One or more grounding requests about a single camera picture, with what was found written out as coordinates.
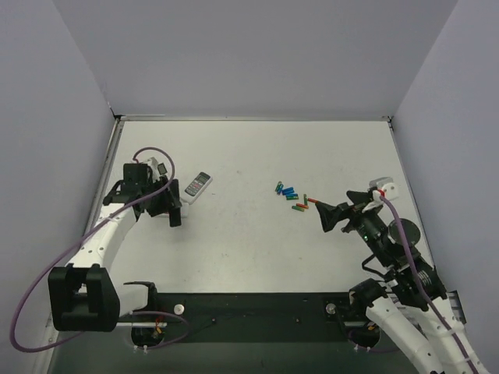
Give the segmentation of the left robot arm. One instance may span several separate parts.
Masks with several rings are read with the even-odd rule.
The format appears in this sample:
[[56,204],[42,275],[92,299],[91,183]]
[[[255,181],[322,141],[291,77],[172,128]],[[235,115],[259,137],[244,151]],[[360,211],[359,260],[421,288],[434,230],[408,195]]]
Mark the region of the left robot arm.
[[150,281],[113,283],[109,270],[128,232],[143,213],[165,215],[172,228],[182,224],[179,182],[169,179],[164,164],[150,158],[123,166],[103,200],[99,218],[78,252],[48,275],[51,313],[58,331],[111,332],[119,318],[134,312],[151,320],[160,310]]

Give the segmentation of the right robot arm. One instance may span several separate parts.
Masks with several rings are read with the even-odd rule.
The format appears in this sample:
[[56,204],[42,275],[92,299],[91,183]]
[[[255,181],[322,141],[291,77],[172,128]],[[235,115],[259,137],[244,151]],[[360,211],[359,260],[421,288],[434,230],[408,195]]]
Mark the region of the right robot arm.
[[436,269],[416,248],[418,226],[398,215],[382,189],[347,196],[336,206],[315,203],[323,230],[344,221],[342,232],[356,232],[386,270],[380,280],[349,290],[350,307],[388,335],[420,373],[486,373]]

